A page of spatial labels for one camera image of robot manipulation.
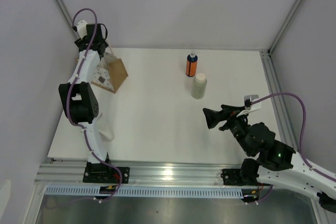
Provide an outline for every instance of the white wall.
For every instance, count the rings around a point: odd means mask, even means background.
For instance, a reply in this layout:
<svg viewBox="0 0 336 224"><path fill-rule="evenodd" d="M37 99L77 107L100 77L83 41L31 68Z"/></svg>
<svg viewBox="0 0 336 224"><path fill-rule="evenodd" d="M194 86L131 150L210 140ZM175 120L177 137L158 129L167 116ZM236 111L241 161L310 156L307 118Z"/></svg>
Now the white wall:
<svg viewBox="0 0 336 224"><path fill-rule="evenodd" d="M58 84L76 46L53 0L0 0L0 184L12 192L1 223L22 220L60 117Z"/></svg>
<svg viewBox="0 0 336 224"><path fill-rule="evenodd" d="M64 0L93 8L116 47L265 49L294 0Z"/></svg>
<svg viewBox="0 0 336 224"><path fill-rule="evenodd" d="M307 107L303 151L313 162L336 172L336 4L306 0L273 59L284 91L299 95ZM302 112L288 99L297 136ZM336 215L330 214L336 223Z"/></svg>

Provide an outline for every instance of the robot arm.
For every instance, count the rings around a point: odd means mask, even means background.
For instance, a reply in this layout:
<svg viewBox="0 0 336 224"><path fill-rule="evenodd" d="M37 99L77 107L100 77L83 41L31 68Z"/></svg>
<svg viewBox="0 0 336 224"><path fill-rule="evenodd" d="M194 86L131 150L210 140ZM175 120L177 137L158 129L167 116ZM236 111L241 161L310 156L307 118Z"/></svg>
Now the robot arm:
<svg viewBox="0 0 336 224"><path fill-rule="evenodd" d="M260 103L253 103L257 98L255 95L245 97L242 107L222 105L221 111L203 109L209 129L226 121L219 130L230 130L247 156L259 154L256 160L246 158L239 170L224 169L224 184L276 185L319 200L324 209L336 212L336 174L304 160L292 147L275 140L275 133L264 123L248 124L248 113L260 109L255 106Z"/></svg>
<svg viewBox="0 0 336 224"><path fill-rule="evenodd" d="M78 22L76 30L81 38L76 40L75 44L79 48L79 60L74 74L67 83L59 85L58 91L66 117L71 119L70 122L73 125L82 128L81 132L89 149L83 182L116 184L117 177L121 178L119 171L129 170L129 168L111 165L109 155L99 135L97 126L99 105L90 84L107 44L102 37L100 26L95 34L94 26L83 20ZM93 36L93 43L88 48Z"/></svg>

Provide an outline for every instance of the white connector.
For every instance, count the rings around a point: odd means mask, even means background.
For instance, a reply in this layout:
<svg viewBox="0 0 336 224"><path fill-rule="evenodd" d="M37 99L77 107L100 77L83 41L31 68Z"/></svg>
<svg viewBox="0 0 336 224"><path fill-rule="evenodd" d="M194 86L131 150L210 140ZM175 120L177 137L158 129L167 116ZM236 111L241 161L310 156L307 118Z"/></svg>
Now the white connector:
<svg viewBox="0 0 336 224"><path fill-rule="evenodd" d="M84 19L82 19L82 20L78 21L78 23L76 25L78 35L81 39L83 39L83 37L87 35L87 32L86 32L86 25L87 24L88 23Z"/></svg>
<svg viewBox="0 0 336 224"><path fill-rule="evenodd" d="M257 110L260 110L261 109L261 102L258 102L258 103L255 103L255 104L252 104L250 108L248 108L247 110L242 110L238 115L237 117L241 116L241 115L247 115L251 112L254 112L254 111L257 111Z"/></svg>

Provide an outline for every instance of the black mounting bracket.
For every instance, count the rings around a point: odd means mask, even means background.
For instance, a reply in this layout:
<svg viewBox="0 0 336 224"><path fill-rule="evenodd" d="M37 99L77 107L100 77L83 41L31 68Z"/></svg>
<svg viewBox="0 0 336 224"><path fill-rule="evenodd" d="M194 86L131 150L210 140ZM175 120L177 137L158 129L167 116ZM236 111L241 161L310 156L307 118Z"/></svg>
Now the black mounting bracket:
<svg viewBox="0 0 336 224"><path fill-rule="evenodd" d="M60 84L58 92L61 97L65 116L69 118L67 113L67 98L71 84ZM80 94L81 100L73 100L77 94ZM70 116L74 123L88 122L92 123L93 119L98 116L99 104L92 87L87 82L76 83L73 85L69 102Z"/></svg>
<svg viewBox="0 0 336 224"><path fill-rule="evenodd" d="M244 159L240 169L222 169L225 186L258 186L259 165L252 158Z"/></svg>
<svg viewBox="0 0 336 224"><path fill-rule="evenodd" d="M336 200L335 199L330 198L324 192L317 193L317 196L320 198L319 199L319 204L321 205L321 207L323 209L336 214Z"/></svg>
<svg viewBox="0 0 336 224"><path fill-rule="evenodd" d="M107 30L105 33L105 38L102 36L102 31L101 31L101 25L103 24L98 24L97 30L96 30L96 35L94 36L93 43L91 44L91 47L89 49L93 51L97 51L99 54L100 59L103 57L105 49L108 47L108 44L106 43L106 38L107 38ZM93 36L93 31L94 31L94 24L87 24L86 25L86 31L87 35L85 35L83 38L79 38L75 41L76 46L78 47L79 51L84 51L88 48L89 42Z"/></svg>
<svg viewBox="0 0 336 224"><path fill-rule="evenodd" d="M107 156L106 163L111 164L109 156ZM122 174L122 184L128 184L130 177L129 167L117 167ZM97 184L118 184L119 183L119 173L107 165L98 163L92 164L90 162L86 163L84 176L84 183L97 183Z"/></svg>

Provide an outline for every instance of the white table surface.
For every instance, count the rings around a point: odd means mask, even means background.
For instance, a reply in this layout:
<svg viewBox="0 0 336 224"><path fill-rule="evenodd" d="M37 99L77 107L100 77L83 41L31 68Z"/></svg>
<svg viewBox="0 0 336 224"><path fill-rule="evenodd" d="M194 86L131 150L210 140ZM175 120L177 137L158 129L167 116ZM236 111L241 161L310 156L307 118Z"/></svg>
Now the white table surface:
<svg viewBox="0 0 336 224"><path fill-rule="evenodd" d="M197 50L197 72L207 75L205 96L191 96L185 75L186 49L117 48L129 76L116 94L92 85L114 132L104 142L111 159L121 161L241 164L245 153L230 131L208 130L202 108L243 106L244 96L269 94L257 51ZM277 134L271 100L249 116ZM87 159L80 130L62 114L48 157Z"/></svg>

